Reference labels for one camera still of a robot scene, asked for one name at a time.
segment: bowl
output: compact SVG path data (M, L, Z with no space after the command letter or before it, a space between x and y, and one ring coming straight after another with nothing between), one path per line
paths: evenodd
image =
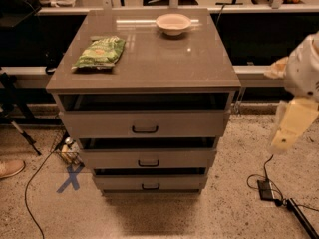
M182 14L164 14L156 19L157 26L169 36L178 36L191 25L188 17Z

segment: terrazzo floor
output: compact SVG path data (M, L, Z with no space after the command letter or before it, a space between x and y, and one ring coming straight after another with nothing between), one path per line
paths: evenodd
M309 238L294 214L261 201L247 186L263 164L274 122L274 107L231 115L206 187L195 193L116 193L103 196L87 168L68 180L67 164L53 153L27 190L28 206L47 239L100 238ZM0 125L0 159L21 158L26 168L0 179L0 238L42 238L25 205L31 177L49 156L61 128L23 126L42 152L38 156L11 125ZM269 178L285 198L319 208L319 122L285 154L267 164ZM249 180L256 186L256 179ZM319 231L319 212L300 207Z

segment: power adapter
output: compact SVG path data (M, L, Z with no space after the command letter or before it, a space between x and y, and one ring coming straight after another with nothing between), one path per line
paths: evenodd
M263 201L274 201L273 190L270 181L257 180L260 199Z

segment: drawer handle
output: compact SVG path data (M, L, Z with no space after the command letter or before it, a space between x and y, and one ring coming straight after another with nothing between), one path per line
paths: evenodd
M159 130L158 126L151 127L150 129L137 128L134 125L132 126L133 133L156 133Z
M139 167L158 167L160 165L160 161L158 160L155 164L142 164L139 160Z
M143 184L142 184L142 190L159 190L160 189L160 184L158 183L158 186L156 187L145 187Z

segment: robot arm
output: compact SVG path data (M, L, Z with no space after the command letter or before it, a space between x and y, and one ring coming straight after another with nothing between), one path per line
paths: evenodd
M271 65L265 75L282 78L285 89L294 95L288 104L279 104L271 137L269 151L283 152L319 116L319 32L306 37L289 57Z

